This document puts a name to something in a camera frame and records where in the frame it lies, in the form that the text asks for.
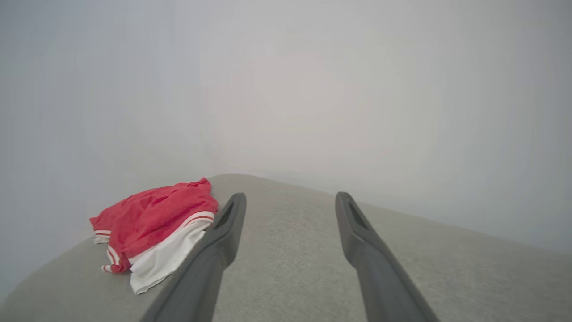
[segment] folded clothing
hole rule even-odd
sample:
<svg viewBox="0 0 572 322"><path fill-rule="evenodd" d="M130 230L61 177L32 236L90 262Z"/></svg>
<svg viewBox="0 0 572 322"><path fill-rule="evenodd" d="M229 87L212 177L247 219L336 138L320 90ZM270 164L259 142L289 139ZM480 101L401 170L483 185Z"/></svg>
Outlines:
<svg viewBox="0 0 572 322"><path fill-rule="evenodd" d="M132 271L135 294L173 273L214 220L219 203L210 182L178 183L146 190L90 218L94 242L109 243L108 273Z"/></svg>

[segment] white fabric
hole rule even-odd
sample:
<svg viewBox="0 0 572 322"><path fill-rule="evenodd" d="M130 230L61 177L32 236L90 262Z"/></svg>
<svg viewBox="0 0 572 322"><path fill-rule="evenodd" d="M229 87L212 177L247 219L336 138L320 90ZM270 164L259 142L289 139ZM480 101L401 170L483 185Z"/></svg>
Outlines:
<svg viewBox="0 0 572 322"><path fill-rule="evenodd" d="M193 214L159 244L129 259L130 283L135 294L147 292L181 265L204 235L203 230L213 222L210 218L197 218L203 216L214 218L214 214L208 211Z"/></svg>

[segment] red fabric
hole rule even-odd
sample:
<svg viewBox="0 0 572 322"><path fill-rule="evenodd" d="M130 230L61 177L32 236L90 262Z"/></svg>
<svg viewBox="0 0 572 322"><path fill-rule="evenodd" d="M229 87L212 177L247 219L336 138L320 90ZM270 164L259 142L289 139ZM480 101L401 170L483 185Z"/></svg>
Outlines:
<svg viewBox="0 0 572 322"><path fill-rule="evenodd" d="M214 214L218 207L210 195L210 182L202 178L132 195L89 221L93 230L111 231L109 246L119 257L111 268L113 273L120 273L131 267L128 258L163 241L189 216L199 211Z"/></svg>

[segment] plain background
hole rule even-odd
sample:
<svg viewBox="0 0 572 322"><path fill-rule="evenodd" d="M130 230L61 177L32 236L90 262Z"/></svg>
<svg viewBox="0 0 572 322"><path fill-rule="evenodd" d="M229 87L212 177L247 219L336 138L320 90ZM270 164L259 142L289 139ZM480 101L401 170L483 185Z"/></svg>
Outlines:
<svg viewBox="0 0 572 322"><path fill-rule="evenodd" d="M0 3L0 301L144 189L254 174L572 254L572 3Z"/></svg>

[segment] red stripe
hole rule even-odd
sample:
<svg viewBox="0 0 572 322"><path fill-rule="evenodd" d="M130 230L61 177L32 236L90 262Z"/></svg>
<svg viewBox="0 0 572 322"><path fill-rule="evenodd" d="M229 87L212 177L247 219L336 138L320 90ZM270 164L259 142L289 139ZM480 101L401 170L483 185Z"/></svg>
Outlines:
<svg viewBox="0 0 572 322"><path fill-rule="evenodd" d="M111 261L113 262L113 265L115 265L115 258L113 258L113 255L111 255L111 252L108 249L108 254L109 256L111 256Z"/></svg>
<svg viewBox="0 0 572 322"><path fill-rule="evenodd" d="M190 220L188 223L186 223L185 226L183 226L183 227L186 227L188 224L192 223L195 219L199 219L199 218L208 218L208 219L210 219L210 220L213 220L213 218L212 218L212 217L209 217L209 216L198 216L198 217L194 217L193 219L191 219L191 220Z"/></svg>

